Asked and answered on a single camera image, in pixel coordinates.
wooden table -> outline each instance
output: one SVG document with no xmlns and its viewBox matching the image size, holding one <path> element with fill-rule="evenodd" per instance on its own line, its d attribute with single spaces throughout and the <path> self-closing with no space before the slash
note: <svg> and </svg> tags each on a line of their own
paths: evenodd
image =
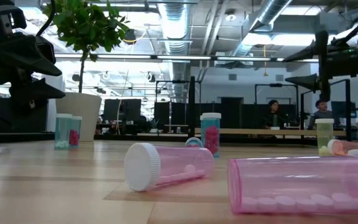
<svg viewBox="0 0 358 224">
<path fill-rule="evenodd" d="M 1 144 L 0 224 L 358 224 L 351 215 L 231 213 L 229 158 L 315 156 L 315 147 L 222 147 L 210 179 L 140 193 L 124 180 L 123 160 L 133 143 L 82 142 L 69 151 L 54 150 L 53 141 Z"/>
<path fill-rule="evenodd" d="M 200 128 L 195 129 L 196 133 L 201 133 Z M 295 130 L 295 129 L 281 129 L 281 130 L 270 130 L 270 129 L 231 129 L 221 128 L 220 134 L 268 134 L 268 135 L 289 135 L 289 136 L 316 136 L 317 131 L 315 130 Z M 334 131 L 334 136 L 346 136 L 345 131 Z"/>
</svg>

potted plant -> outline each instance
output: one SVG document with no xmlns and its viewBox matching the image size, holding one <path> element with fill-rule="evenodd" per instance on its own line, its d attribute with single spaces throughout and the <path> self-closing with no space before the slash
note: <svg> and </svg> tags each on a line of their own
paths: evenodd
<svg viewBox="0 0 358 224">
<path fill-rule="evenodd" d="M 85 61 L 89 58 L 96 62 L 98 57 L 93 52 L 104 47 L 111 52 L 119 47 L 125 38 L 128 27 L 126 18 L 119 15 L 119 10 L 106 3 L 108 15 L 95 4 L 99 1 L 55 0 L 44 10 L 49 15 L 55 3 L 56 16 L 53 25 L 57 26 L 59 40 L 66 42 L 66 47 L 73 46 L 75 52 L 81 52 L 80 83 L 78 93 L 66 93 L 66 97 L 57 100 L 58 113 L 70 113 L 82 116 L 81 141 L 92 141 L 99 115 L 101 98 L 82 94 Z"/>
</svg>

man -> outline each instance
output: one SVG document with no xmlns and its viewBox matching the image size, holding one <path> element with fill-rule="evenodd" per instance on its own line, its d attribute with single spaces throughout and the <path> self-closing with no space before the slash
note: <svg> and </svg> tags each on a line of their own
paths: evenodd
<svg viewBox="0 0 358 224">
<path fill-rule="evenodd" d="M 316 119 L 333 118 L 333 113 L 328 110 L 327 102 L 325 102 L 324 100 L 316 101 L 316 107 L 318 111 L 310 115 L 310 122 L 308 126 L 309 130 L 314 129 L 314 122 L 316 121 Z"/>
</svg>

person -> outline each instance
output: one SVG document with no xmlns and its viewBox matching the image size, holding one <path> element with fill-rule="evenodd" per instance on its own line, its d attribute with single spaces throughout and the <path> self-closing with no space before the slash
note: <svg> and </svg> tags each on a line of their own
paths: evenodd
<svg viewBox="0 0 358 224">
<path fill-rule="evenodd" d="M 324 100 L 318 100 L 316 101 L 315 106 L 318 109 L 318 111 L 310 115 L 310 121 L 308 126 L 309 130 L 314 129 L 314 124 L 316 122 L 316 119 L 333 118 L 333 113 L 328 110 L 327 102 L 325 102 Z"/>
<path fill-rule="evenodd" d="M 277 100 L 270 100 L 268 103 L 268 115 L 264 119 L 264 128 L 270 129 L 271 127 L 283 127 L 285 118 L 279 112 L 279 104 Z"/>
</svg>

pink pill bottle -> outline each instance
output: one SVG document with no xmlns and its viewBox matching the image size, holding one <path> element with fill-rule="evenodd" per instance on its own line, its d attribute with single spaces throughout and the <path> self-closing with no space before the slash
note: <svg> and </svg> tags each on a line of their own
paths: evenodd
<svg viewBox="0 0 358 224">
<path fill-rule="evenodd" d="M 212 153 L 202 147 L 165 147 L 135 143 L 124 159 L 125 179 L 132 190 L 152 190 L 208 177 L 214 167 Z"/>
<path fill-rule="evenodd" d="M 328 142 L 328 152 L 335 156 L 346 156 L 350 150 L 358 149 L 358 142 L 332 139 Z"/>
<path fill-rule="evenodd" d="M 358 150 L 349 155 L 231 159 L 232 212 L 358 215 Z"/>
</svg>

